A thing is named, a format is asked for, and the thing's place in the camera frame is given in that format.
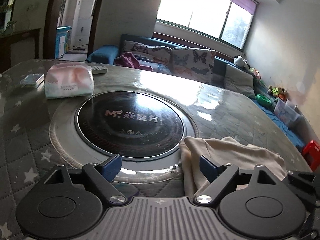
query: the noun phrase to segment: black glass cooking surface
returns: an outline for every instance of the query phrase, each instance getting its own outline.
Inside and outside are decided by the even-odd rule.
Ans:
[[[181,119],[169,106],[125,91],[100,94],[87,101],[78,113],[78,125],[79,134],[98,148],[131,158],[161,155],[183,136]]]

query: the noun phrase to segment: blue blanket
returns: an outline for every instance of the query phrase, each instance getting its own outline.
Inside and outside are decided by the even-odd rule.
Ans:
[[[302,149],[306,146],[306,144],[303,142],[303,140],[296,135],[294,132],[289,130],[287,126],[284,125],[284,123],[275,116],[275,114],[263,106],[259,105],[257,100],[252,100],[265,114],[281,129],[282,132],[288,137],[288,139],[293,143],[293,145],[298,149],[299,152],[302,152]]]

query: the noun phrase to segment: window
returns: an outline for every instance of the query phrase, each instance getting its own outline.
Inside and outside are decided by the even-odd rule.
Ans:
[[[253,0],[161,0],[157,20],[242,50],[256,6]]]

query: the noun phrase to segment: pink tissue package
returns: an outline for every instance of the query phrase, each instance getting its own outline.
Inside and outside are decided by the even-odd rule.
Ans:
[[[67,62],[52,66],[45,78],[47,98],[76,97],[93,94],[91,67],[82,62]]]

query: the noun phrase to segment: doorway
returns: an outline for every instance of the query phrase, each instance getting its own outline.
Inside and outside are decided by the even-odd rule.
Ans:
[[[62,0],[57,26],[56,58],[86,59],[97,0]]]

